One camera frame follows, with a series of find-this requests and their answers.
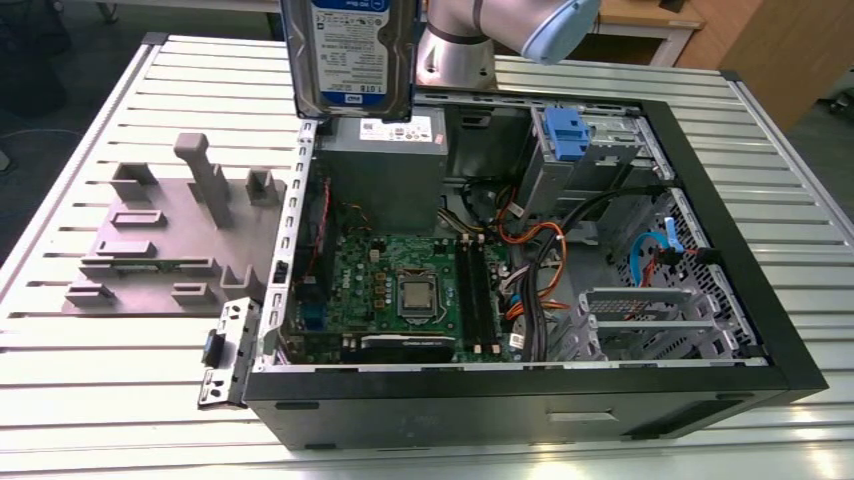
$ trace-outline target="blue hard drive label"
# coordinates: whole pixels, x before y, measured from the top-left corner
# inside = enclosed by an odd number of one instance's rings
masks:
[[[388,8],[389,0],[312,0],[317,82],[338,105],[376,104],[388,91]]]

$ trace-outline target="blue drive bay latch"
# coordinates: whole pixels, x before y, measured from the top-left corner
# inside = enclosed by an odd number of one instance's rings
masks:
[[[545,108],[545,133],[555,146],[555,158],[573,162],[584,157],[589,146],[589,131],[573,108]]]

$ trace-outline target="ram slot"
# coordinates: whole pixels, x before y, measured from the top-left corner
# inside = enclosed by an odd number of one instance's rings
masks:
[[[485,352],[498,353],[494,339],[494,315],[492,312],[492,297],[489,295],[489,267],[482,254],[482,243],[472,243],[468,249],[468,263],[470,266],[470,286],[473,294],[474,315],[477,318],[477,337]]]
[[[462,322],[462,345],[465,349],[478,348],[477,320],[474,317],[474,304],[470,292],[470,272],[468,267],[468,254],[470,244],[462,240],[456,242],[453,260],[456,264],[456,294],[458,299],[458,315]]]

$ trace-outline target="black case frame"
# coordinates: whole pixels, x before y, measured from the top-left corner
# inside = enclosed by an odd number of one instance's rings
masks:
[[[440,99],[441,91],[421,89],[430,99]],[[768,366],[420,372],[338,368],[250,373],[244,401],[282,444],[288,448],[401,448],[673,438],[756,406],[784,405],[825,389],[668,105],[527,92],[482,95],[559,98],[639,109],[705,237],[720,250],[720,266],[760,339],[756,354]],[[616,423],[583,418],[560,422],[561,412],[584,411],[612,414]]]

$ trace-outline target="cpu socket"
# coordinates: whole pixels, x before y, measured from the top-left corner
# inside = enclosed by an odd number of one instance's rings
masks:
[[[436,316],[436,276],[432,274],[397,277],[397,315],[424,322]]]

